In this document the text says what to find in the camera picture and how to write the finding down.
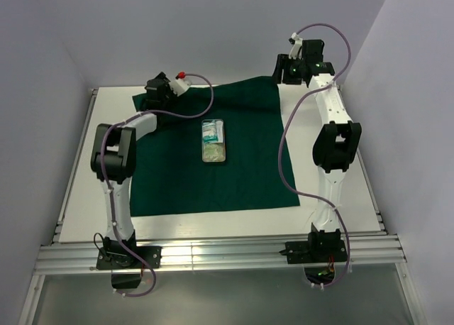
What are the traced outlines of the dark green surgical cloth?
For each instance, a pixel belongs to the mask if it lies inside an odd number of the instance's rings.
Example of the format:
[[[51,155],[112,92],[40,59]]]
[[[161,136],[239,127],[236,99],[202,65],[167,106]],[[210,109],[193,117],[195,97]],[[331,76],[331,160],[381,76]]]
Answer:
[[[133,216],[297,206],[270,77],[191,88],[137,142]]]

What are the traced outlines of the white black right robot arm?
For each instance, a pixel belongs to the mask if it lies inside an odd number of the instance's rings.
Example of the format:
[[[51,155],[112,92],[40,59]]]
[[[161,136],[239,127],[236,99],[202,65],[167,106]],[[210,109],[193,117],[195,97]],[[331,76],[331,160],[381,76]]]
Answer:
[[[312,158],[319,173],[315,219],[305,241],[290,241],[281,254],[290,264],[344,262],[348,251],[341,238],[338,215],[345,174],[355,159],[362,127],[348,115],[336,86],[331,63],[324,62],[322,40],[290,38],[289,54],[277,57],[273,80],[278,84],[306,84],[314,97],[322,127],[314,142]]]

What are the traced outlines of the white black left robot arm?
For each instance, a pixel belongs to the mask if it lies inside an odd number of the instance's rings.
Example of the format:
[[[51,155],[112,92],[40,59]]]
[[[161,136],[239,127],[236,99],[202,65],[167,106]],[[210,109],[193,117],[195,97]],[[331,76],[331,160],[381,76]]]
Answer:
[[[137,259],[135,229],[131,219],[129,188],[136,168],[137,140],[157,130],[154,111],[166,111],[171,101],[191,86],[184,75],[168,79],[165,73],[147,81],[138,111],[125,121],[96,127],[90,168],[103,188],[107,230],[96,268],[119,270],[142,267]]]

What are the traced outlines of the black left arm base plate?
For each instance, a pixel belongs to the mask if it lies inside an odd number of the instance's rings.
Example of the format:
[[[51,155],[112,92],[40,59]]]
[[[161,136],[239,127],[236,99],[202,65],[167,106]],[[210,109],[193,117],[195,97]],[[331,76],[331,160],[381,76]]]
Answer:
[[[136,248],[136,254],[139,255],[152,268],[159,268],[162,248],[160,246],[141,246]],[[145,265],[139,259],[131,254],[115,254],[105,250],[99,251],[96,262],[97,270],[126,270],[145,268]]]

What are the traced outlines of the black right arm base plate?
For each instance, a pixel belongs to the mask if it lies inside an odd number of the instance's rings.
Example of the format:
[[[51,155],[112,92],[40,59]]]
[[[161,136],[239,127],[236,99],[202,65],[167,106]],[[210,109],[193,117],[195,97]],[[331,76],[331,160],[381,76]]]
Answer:
[[[288,241],[279,254],[287,259],[288,264],[342,263],[348,259],[343,243],[336,249],[318,249],[310,246],[308,241]]]

